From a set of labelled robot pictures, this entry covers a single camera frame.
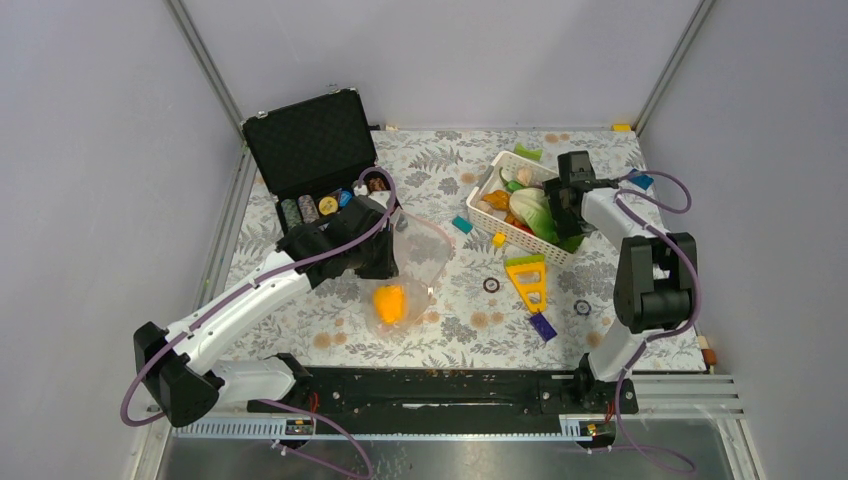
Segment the yellow bell pepper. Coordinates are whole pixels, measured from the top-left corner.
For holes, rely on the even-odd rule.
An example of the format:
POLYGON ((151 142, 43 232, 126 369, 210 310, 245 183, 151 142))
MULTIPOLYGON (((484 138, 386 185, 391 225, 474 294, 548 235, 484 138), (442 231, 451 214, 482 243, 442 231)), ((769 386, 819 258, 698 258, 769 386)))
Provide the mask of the yellow bell pepper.
POLYGON ((373 294, 373 305, 382 323, 396 324, 406 316, 406 292, 400 285, 380 286, 373 294))

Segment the clear zip top bag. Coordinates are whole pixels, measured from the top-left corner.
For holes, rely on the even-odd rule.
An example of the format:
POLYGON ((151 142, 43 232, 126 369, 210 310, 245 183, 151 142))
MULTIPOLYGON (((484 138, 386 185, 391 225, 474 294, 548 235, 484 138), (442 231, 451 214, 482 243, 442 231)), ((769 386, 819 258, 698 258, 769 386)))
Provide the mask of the clear zip top bag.
POLYGON ((374 335, 402 337, 429 308, 433 290, 453 255, 448 235, 434 223, 400 210, 391 218, 393 254, 398 274, 387 280, 362 280, 361 305, 366 326, 374 335), (396 324, 382 323, 375 312, 373 294, 380 286, 400 285, 407 297, 406 316, 396 324))

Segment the green lettuce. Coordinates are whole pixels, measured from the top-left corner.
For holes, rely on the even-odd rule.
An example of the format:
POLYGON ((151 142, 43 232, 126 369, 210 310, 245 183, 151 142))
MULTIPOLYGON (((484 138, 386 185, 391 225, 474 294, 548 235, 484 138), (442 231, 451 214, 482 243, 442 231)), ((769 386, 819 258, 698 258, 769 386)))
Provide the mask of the green lettuce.
POLYGON ((561 239, 558 236, 548 199, 544 191, 539 188, 528 187, 513 192, 509 198, 509 211, 537 238, 568 253, 576 253, 582 244, 584 239, 582 235, 567 239, 561 239))

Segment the white plastic basket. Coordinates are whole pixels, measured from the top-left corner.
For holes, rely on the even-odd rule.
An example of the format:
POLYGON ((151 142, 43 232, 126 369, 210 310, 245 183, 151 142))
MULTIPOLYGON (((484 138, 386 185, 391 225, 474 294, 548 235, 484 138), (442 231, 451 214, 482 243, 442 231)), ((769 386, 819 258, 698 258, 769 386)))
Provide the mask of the white plastic basket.
POLYGON ((508 244, 521 248, 533 254, 542 254, 548 262, 566 266, 576 253, 568 253, 555 245, 539 238, 522 222, 518 221, 510 211, 493 211, 487 209, 481 202, 482 196, 495 190, 504 190, 510 195, 520 189, 528 188, 517 183, 514 179, 517 169, 527 167, 534 172, 533 184, 529 187, 542 190, 543 182, 557 177, 557 173, 538 163, 525 159, 509 151, 499 152, 491 161, 483 178, 472 189, 465 204, 471 224, 487 233, 494 235, 502 232, 507 237, 508 244))

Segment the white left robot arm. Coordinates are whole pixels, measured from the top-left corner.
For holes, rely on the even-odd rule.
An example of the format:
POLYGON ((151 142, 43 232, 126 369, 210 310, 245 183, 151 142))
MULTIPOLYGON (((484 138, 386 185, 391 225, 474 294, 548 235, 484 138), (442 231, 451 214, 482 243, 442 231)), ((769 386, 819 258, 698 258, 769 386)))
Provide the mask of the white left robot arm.
POLYGON ((275 400, 296 411, 309 401, 310 385, 285 355, 260 361, 225 361, 225 351, 259 321, 328 279, 347 271, 361 279, 398 274, 391 217, 394 194, 353 197, 340 211, 290 228, 245 278, 193 314, 160 328, 152 322, 133 334, 137 374, 121 405, 145 387, 159 407, 156 419, 190 425, 225 403, 275 400))

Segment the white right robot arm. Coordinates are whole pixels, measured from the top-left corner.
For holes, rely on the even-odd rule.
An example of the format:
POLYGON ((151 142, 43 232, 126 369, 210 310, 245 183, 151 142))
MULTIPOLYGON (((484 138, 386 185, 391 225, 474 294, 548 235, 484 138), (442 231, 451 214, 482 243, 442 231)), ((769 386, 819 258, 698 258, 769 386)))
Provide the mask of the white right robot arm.
POLYGON ((559 237, 571 240, 594 228, 619 254, 616 321, 581 358, 571 386, 577 405, 597 412, 620 397, 649 344, 692 328, 700 308, 697 245, 688 233, 666 233, 640 217, 625 199, 647 194, 598 177, 588 152, 563 153, 557 163, 557 178, 544 181, 543 190, 559 237))

